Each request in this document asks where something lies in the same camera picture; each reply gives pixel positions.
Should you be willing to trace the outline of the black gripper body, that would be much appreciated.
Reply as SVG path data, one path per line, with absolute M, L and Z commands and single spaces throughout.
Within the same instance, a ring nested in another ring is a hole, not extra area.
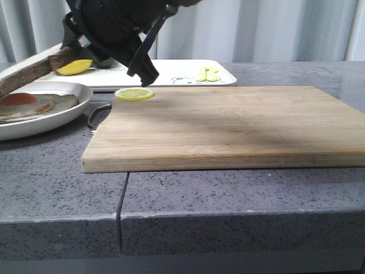
M 97 60 L 109 57 L 129 66 L 166 5 L 190 7 L 197 1 L 67 1 L 74 21 L 91 42 Z

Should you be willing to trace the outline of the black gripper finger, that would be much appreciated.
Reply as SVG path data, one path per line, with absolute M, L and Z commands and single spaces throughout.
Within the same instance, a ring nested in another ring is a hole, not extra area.
M 174 16 L 178 12 L 176 5 L 166 5 L 164 13 L 160 16 L 157 22 L 152 26 L 145 39 L 136 51 L 136 54 L 132 58 L 127 75 L 139 76 L 142 87 L 147 87 L 155 82 L 159 76 L 159 72 L 154 67 L 148 52 L 151 49 L 160 29 L 162 28 L 165 21 Z
M 69 12 L 63 18 L 63 42 L 60 49 L 73 47 L 76 49 L 77 57 L 93 57 L 90 50 L 91 42 L 80 31 L 78 24 L 73 19 L 72 12 Z

